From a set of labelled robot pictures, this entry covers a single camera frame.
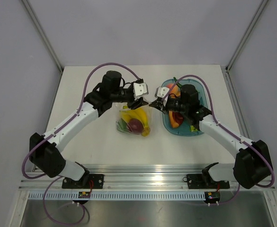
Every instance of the blue tray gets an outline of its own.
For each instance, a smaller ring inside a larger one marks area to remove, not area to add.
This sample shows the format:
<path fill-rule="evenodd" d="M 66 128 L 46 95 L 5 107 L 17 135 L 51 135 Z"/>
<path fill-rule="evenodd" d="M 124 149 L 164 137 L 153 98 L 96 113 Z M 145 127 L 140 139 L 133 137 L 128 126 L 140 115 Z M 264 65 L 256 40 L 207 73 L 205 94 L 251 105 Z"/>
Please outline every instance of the blue tray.
<path fill-rule="evenodd" d="M 173 79 L 168 79 L 165 82 L 163 82 L 162 87 L 174 83 Z M 195 86 L 196 90 L 198 91 L 198 98 L 200 101 L 200 104 L 208 107 L 206 103 L 206 95 L 204 91 L 204 87 L 199 83 L 198 81 L 194 79 L 183 79 L 180 81 L 181 85 L 184 84 L 192 84 Z M 169 116 L 167 114 L 162 114 L 162 122 L 165 126 L 166 130 L 168 130 L 170 133 L 178 136 L 198 136 L 203 134 L 202 131 L 191 131 L 191 125 L 189 125 L 188 121 L 184 120 L 184 122 L 178 127 L 178 128 L 172 128 L 169 120 Z"/>

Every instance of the clear plastic bag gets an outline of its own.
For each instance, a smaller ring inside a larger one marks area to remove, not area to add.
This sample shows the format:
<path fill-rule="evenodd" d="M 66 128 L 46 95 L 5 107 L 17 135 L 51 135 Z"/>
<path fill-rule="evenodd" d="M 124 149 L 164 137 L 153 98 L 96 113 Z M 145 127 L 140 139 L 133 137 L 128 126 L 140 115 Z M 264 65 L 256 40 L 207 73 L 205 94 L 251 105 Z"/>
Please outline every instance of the clear plastic bag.
<path fill-rule="evenodd" d="M 148 105 L 135 110 L 126 103 L 117 103 L 116 129 L 123 133 L 148 136 L 150 134 L 152 109 Z"/>

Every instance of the banana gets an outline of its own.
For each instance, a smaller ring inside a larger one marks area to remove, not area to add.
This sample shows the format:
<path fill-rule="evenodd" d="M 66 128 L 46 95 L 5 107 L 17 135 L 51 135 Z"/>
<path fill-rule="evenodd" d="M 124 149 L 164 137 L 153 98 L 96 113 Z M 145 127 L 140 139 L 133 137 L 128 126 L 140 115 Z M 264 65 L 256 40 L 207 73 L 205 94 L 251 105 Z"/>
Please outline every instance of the banana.
<path fill-rule="evenodd" d="M 132 119 L 132 117 L 126 112 L 126 111 L 119 111 L 121 118 L 126 122 L 129 123 L 129 121 Z"/>
<path fill-rule="evenodd" d="M 149 127 L 149 123 L 148 123 L 148 116 L 146 114 L 146 112 L 143 110 L 143 108 L 138 108 L 134 110 L 138 116 L 140 116 L 141 122 L 143 123 L 143 127 L 144 128 L 148 128 Z"/>
<path fill-rule="evenodd" d="M 135 119 L 138 119 L 142 122 L 141 117 L 134 110 L 126 110 L 124 112 L 126 112 L 129 115 L 130 118 L 135 118 Z"/>
<path fill-rule="evenodd" d="M 143 123 L 143 131 L 142 131 L 142 136 L 147 136 L 150 134 L 150 127 L 149 127 L 149 122 L 148 122 L 148 115 L 147 113 L 143 110 L 142 107 L 135 109 L 134 110 L 137 115 L 140 116 L 141 122 Z"/>

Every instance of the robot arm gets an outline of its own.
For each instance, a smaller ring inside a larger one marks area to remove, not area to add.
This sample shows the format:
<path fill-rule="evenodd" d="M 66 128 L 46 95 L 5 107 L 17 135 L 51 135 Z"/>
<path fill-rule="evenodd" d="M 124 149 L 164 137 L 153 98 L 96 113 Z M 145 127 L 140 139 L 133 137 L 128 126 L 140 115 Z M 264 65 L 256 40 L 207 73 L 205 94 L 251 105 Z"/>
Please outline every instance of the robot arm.
<path fill-rule="evenodd" d="M 113 102 L 126 102 L 130 109 L 148 104 L 143 100 L 143 96 L 148 94 L 148 87 L 142 79 L 130 83 L 127 88 L 120 87 L 121 80 L 122 76 L 119 72 L 108 71 L 102 82 L 85 96 L 80 110 L 77 109 L 43 135 L 33 134 L 30 138 L 30 150 L 44 138 L 50 136 L 50 139 L 32 153 L 29 157 L 30 161 L 49 177 L 64 176 L 77 181 L 78 186 L 85 185 L 89 171 L 78 163 L 65 160 L 61 152 L 87 124 L 110 109 Z"/>
<path fill-rule="evenodd" d="M 235 165 L 213 163 L 202 171 L 203 180 L 210 184 L 220 180 L 234 180 L 244 188 L 251 188 L 270 175 L 268 166 L 249 146 L 256 149 L 272 167 L 267 145 L 259 140 L 254 142 L 216 122 L 212 112 L 202 106 L 198 99 L 198 91 L 193 85 L 182 85 L 180 97 L 166 96 L 167 87 L 159 87 L 155 96 L 157 100 L 150 104 L 165 114 L 178 112 L 196 129 L 208 134 L 220 143 L 235 158 Z"/>

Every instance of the gray wall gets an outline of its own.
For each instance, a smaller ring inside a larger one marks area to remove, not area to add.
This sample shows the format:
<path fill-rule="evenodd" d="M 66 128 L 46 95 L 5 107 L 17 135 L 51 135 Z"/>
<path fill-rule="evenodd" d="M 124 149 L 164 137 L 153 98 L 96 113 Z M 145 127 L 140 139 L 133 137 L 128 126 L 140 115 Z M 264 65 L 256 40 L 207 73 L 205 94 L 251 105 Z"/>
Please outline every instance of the gray wall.
<path fill-rule="evenodd" d="M 277 189 L 277 0 L 270 1 L 231 76 L 251 137 L 269 145 Z"/>
<path fill-rule="evenodd" d="M 59 77 L 20 2 L 0 1 L 0 227 L 11 212 L 29 137 L 43 132 Z"/>
<path fill-rule="evenodd" d="M 260 0 L 30 0 L 65 66 L 221 64 Z"/>

